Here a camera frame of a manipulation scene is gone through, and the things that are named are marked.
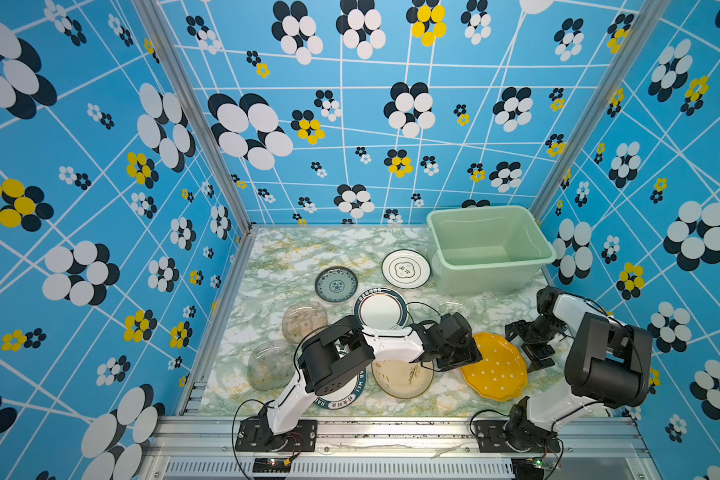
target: plate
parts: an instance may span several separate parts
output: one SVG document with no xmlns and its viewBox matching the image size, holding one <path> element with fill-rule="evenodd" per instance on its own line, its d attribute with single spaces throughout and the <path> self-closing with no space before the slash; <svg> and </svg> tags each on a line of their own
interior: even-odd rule
<svg viewBox="0 0 720 480">
<path fill-rule="evenodd" d="M 339 352 L 339 358 L 346 355 L 344 352 Z M 360 397 L 360 394 L 365 389 L 365 370 L 360 373 L 351 381 L 347 382 L 342 388 L 331 392 L 326 396 L 319 396 L 315 400 L 315 404 L 320 408 L 327 410 L 338 410 L 344 408 L 355 402 Z"/>
<path fill-rule="evenodd" d="M 431 269 L 427 259 L 412 250 L 397 250 L 382 262 L 382 274 L 397 288 L 419 288 L 429 280 Z"/>
<path fill-rule="evenodd" d="M 355 272 L 343 266 L 326 268 L 315 280 L 315 292 L 326 302 L 349 300 L 357 289 L 358 278 Z"/>
<path fill-rule="evenodd" d="M 423 368 L 418 363 L 407 363 L 400 360 L 383 360 L 371 364 L 373 378 L 379 388 L 387 394 L 401 399 L 420 396 L 427 391 L 434 372 L 432 362 L 425 362 Z"/>
<path fill-rule="evenodd" d="M 400 293 L 377 286 L 360 294 L 355 302 L 355 316 L 371 328 L 396 329 L 405 325 L 408 308 Z"/>
<path fill-rule="evenodd" d="M 467 384 L 497 402 L 518 398 L 528 384 L 528 366 L 518 348 L 493 333 L 478 333 L 474 340 L 483 359 L 461 367 Z"/>
</svg>

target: white dots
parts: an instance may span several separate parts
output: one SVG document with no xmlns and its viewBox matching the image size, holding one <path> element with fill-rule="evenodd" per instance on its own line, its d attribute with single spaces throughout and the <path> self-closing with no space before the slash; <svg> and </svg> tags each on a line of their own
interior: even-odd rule
<svg viewBox="0 0 720 480">
<path fill-rule="evenodd" d="M 701 205 L 699 205 L 699 202 L 691 200 L 680 206 L 677 216 L 681 219 L 681 221 L 686 222 L 687 224 L 692 224 L 701 218 L 701 213 Z"/>
<path fill-rule="evenodd" d="M 282 29 L 290 36 L 298 35 L 298 20 L 288 15 L 282 20 Z"/>
<path fill-rule="evenodd" d="M 707 390 L 706 399 L 712 404 L 713 407 L 720 409 L 720 391 L 719 390 Z"/>
<path fill-rule="evenodd" d="M 720 379 L 720 362 L 717 360 L 707 360 L 704 363 L 704 370 L 716 379 Z"/>
<path fill-rule="evenodd" d="M 709 226 L 720 226 L 720 204 L 709 204 L 701 212 L 701 220 Z"/>
<path fill-rule="evenodd" d="M 358 43 L 358 56 L 363 60 L 368 60 L 373 54 L 373 45 L 367 40 Z"/>
<path fill-rule="evenodd" d="M 76 306 L 86 305 L 94 298 L 94 286 L 82 280 L 72 285 L 70 301 Z"/>
<path fill-rule="evenodd" d="M 687 325 L 691 322 L 691 314 L 684 308 L 675 309 L 675 321 L 681 325 Z"/>
<path fill-rule="evenodd" d="M 680 252 L 691 260 L 701 258 L 701 255 L 704 254 L 704 241 L 698 236 L 686 238 L 680 245 Z"/>
</svg>

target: aluminum frame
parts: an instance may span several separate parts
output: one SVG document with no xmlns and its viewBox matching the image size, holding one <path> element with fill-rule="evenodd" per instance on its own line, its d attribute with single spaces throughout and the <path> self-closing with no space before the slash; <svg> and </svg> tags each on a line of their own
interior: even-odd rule
<svg viewBox="0 0 720 480">
<path fill-rule="evenodd" d="M 530 206 L 530 212 L 536 220 L 540 220 L 544 216 L 544 212 L 547 211 L 557 193 L 557 185 L 560 184 L 568 169 L 573 166 L 579 152 L 582 151 L 586 141 L 592 136 L 592 132 L 594 132 L 597 123 L 603 116 L 603 112 L 610 99 L 614 96 L 614 92 L 621 85 L 627 72 L 632 68 L 637 56 L 643 51 L 645 44 L 648 43 L 649 37 L 659 24 L 661 15 L 670 6 L 670 2 L 672 0 L 646 0 L 643 4 L 636 16 L 634 28 L 630 30 L 629 39 L 624 41 L 619 53 L 616 55 L 616 60 L 610 64 L 600 80 L 600 84 L 597 85 L 594 95 L 586 104 L 584 115 L 576 122 L 574 130 L 569 135 L 565 152 L 552 166 L 552 170 L 547 175 L 538 196 Z"/>
</svg>

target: plastic storage bin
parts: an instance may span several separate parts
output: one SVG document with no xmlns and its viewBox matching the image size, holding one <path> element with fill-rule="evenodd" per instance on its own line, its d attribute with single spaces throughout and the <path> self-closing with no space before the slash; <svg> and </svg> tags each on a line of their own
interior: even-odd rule
<svg viewBox="0 0 720 480">
<path fill-rule="evenodd" d="M 427 257 L 441 295 L 516 289 L 556 257 L 522 206 L 436 210 L 427 225 Z"/>
</svg>

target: blue patterned wall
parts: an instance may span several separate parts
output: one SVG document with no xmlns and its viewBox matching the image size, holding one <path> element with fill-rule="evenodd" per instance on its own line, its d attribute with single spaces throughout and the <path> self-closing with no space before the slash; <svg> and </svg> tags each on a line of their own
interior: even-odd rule
<svg viewBox="0 0 720 480">
<path fill-rule="evenodd" d="M 625 416 L 664 478 L 720 480 L 720 2 L 674 0 L 542 230 L 557 286 L 654 337 Z"/>
<path fill-rule="evenodd" d="M 0 478 L 130 478 L 192 369 L 240 232 L 159 59 L 128 2 L 0 3 Z"/>
<path fill-rule="evenodd" d="M 159 2 L 260 224 L 530 206 L 642 3 Z"/>
</svg>

